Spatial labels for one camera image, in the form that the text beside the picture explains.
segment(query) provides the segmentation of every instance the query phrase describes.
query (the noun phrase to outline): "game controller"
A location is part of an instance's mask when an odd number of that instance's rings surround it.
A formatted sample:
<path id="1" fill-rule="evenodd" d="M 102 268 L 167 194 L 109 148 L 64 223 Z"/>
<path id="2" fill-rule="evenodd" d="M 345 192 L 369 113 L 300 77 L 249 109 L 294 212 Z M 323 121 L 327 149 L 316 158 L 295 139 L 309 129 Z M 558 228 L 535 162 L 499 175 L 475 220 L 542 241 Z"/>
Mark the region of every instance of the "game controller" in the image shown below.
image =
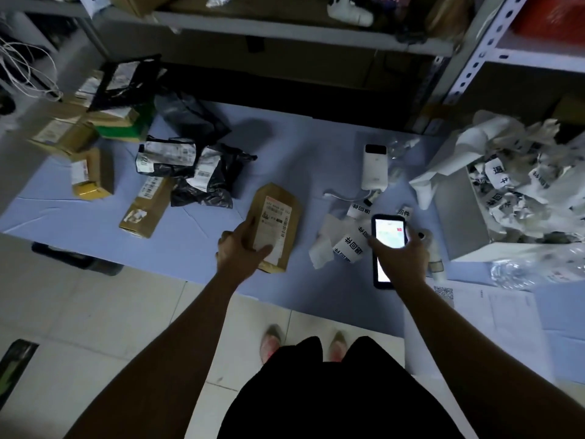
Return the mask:
<path id="1" fill-rule="evenodd" d="M 374 15 L 370 11 L 355 6 L 351 0 L 329 0 L 327 15 L 335 20 L 356 26 L 369 27 L 374 22 Z"/>

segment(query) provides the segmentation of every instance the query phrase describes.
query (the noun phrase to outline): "blue tabletop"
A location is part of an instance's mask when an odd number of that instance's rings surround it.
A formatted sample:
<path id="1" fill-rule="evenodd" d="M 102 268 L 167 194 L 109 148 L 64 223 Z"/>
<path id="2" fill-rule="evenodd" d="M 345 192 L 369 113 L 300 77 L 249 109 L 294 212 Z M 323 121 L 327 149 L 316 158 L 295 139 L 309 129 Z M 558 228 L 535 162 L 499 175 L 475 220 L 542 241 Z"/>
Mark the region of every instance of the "blue tabletop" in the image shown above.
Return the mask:
<path id="1" fill-rule="evenodd" d="M 308 250 L 324 216 L 339 217 L 348 204 L 323 197 L 325 190 L 357 197 L 362 153 L 366 143 L 389 143 L 408 134 L 316 120 L 310 117 L 217 103 L 232 132 L 221 141 L 256 154 L 258 160 L 242 172 L 234 190 L 234 208 L 192 204 L 169 207 L 150 239 L 139 239 L 118 228 L 144 177 L 136 173 L 135 143 L 99 142 L 115 160 L 115 194 L 92 202 L 71 192 L 69 163 L 48 158 L 0 217 L 0 231 L 52 246 L 165 274 L 206 283 L 215 272 L 217 240 L 246 216 L 255 191 L 268 182 L 281 185 L 303 205 L 296 243 L 284 274 L 257 272 L 238 292 L 285 308 L 334 319 L 370 330 L 402 336 L 402 302 L 393 291 L 372 285 L 369 257 L 355 264 L 335 259 L 315 270 Z M 158 117 L 151 135 L 176 136 Z M 395 213 L 414 208 L 411 223 L 430 229 L 443 252 L 450 280 L 490 283 L 487 265 L 446 261 L 443 235 L 434 205 L 421 211 L 408 180 L 421 174 L 443 139 L 422 137 L 404 159 L 399 184 L 374 203 L 373 212 Z M 568 284 L 535 290 L 543 326 L 551 340 L 559 377 L 585 382 L 585 308 L 583 285 Z"/>

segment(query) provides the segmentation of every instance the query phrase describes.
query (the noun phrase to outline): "person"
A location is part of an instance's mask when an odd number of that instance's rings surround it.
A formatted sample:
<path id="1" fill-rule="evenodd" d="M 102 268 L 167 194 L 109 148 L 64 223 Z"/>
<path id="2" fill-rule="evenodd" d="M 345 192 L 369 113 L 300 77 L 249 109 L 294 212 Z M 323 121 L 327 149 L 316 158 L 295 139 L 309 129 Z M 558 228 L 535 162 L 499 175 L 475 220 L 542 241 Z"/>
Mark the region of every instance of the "person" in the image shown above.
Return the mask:
<path id="1" fill-rule="evenodd" d="M 230 297 L 271 252 L 244 248 L 251 225 L 224 232 L 216 275 L 95 398 L 66 439 L 185 436 Z M 401 249 L 369 243 L 478 437 L 582 437 L 585 410 L 435 294 L 425 284 L 428 253 L 415 233 L 409 239 Z M 266 363 L 239 391 L 218 437 L 461 437 L 435 398 L 370 338 L 347 349 L 337 336 L 335 361 L 323 362 L 318 338 L 281 347 L 269 332 L 261 353 Z"/>

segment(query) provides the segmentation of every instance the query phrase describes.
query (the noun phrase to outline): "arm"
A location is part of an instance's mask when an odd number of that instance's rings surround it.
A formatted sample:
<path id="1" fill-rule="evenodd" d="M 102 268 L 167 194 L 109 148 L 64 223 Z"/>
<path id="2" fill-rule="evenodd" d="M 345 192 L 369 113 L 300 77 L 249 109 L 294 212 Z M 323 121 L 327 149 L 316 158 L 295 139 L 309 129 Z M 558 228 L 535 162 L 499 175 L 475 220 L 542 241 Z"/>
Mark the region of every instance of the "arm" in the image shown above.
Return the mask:
<path id="1" fill-rule="evenodd" d="M 480 438 L 572 438 L 585 410 L 506 354 L 425 283 L 428 253 L 415 232 L 405 248 L 370 246 L 410 311 L 439 370 Z"/>
<path id="2" fill-rule="evenodd" d="M 205 383 L 230 297 L 272 248 L 245 250 L 242 223 L 218 242 L 218 271 L 193 303 L 99 393 L 66 439 L 183 439 Z"/>

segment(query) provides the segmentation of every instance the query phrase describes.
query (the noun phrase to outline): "qr code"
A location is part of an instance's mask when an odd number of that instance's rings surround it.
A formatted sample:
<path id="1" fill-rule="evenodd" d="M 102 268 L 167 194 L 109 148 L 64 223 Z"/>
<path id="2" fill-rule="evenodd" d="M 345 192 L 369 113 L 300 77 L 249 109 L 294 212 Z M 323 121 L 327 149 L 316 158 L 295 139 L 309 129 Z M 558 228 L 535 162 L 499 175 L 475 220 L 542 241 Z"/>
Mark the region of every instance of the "qr code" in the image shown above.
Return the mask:
<path id="1" fill-rule="evenodd" d="M 435 293 L 453 300 L 453 288 L 446 288 L 443 286 L 435 286 Z"/>

